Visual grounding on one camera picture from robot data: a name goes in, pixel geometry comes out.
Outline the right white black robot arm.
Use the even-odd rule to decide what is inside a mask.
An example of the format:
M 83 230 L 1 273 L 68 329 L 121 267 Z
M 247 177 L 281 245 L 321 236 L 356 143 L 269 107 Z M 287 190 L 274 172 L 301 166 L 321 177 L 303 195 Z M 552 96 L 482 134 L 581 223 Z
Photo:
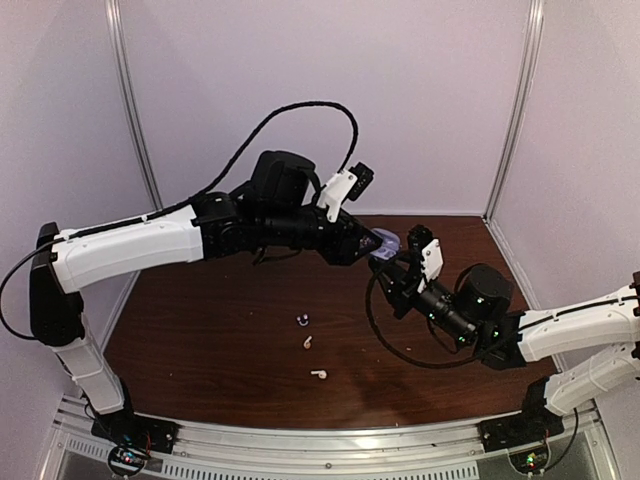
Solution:
M 639 282 L 598 299 L 551 310 L 510 311 L 511 284 L 486 264 L 460 276 L 454 291 L 440 284 L 418 258 L 400 252 L 389 259 L 372 256 L 365 312 L 381 345 L 400 360 L 427 370 L 449 370 L 481 362 L 493 370 L 521 368 L 556 354 L 600 346 L 587 360 L 545 377 L 528 388 L 523 412 L 513 419 L 519 440 L 535 440 L 551 416 L 568 414 L 587 400 L 639 375 Z M 379 286 L 401 319 L 411 311 L 449 335 L 458 348 L 472 347 L 462 360 L 429 363 L 410 357 L 383 335 L 371 297 Z

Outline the purple earbud charging case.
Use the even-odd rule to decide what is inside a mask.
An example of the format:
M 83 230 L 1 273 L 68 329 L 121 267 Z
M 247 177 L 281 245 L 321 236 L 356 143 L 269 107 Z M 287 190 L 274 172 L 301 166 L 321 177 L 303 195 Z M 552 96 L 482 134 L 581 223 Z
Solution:
M 385 261 L 401 250 L 401 241 L 397 234 L 383 228 L 374 228 L 373 232 L 381 238 L 382 243 L 371 253 L 372 257 Z

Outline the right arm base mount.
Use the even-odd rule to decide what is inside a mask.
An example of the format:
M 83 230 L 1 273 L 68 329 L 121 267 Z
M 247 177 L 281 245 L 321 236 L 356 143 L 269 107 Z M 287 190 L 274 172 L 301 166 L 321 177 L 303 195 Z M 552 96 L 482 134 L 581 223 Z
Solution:
M 551 465 L 549 439 L 564 432 L 561 417 L 554 414 L 518 413 L 479 423 L 486 453 L 506 450 L 511 467 L 519 474 L 542 474 Z

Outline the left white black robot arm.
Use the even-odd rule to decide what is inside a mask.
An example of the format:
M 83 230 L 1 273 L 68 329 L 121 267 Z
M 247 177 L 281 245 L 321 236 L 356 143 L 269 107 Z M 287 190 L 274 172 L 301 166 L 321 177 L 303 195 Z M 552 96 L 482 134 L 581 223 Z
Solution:
M 154 212 L 85 230 L 44 225 L 29 275 L 33 336 L 48 346 L 86 394 L 106 429 L 123 444 L 144 433 L 128 410 L 123 382 L 97 348 L 85 321 L 82 288 L 174 263 L 263 255 L 269 247 L 312 250 L 349 266 L 382 241 L 345 212 L 373 181 L 363 163 L 320 185 L 315 165 L 285 151 L 265 151 L 251 178 L 230 193 L 198 195 L 170 213 Z

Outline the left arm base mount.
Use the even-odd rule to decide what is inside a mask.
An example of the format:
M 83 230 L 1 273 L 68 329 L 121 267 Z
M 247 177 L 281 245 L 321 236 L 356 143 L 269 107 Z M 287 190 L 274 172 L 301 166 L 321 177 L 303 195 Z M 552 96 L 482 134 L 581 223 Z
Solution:
M 107 466 L 117 477 L 129 478 L 155 467 L 155 454 L 171 454 L 179 427 L 175 422 L 134 414 L 95 415 L 91 434 L 109 440 Z

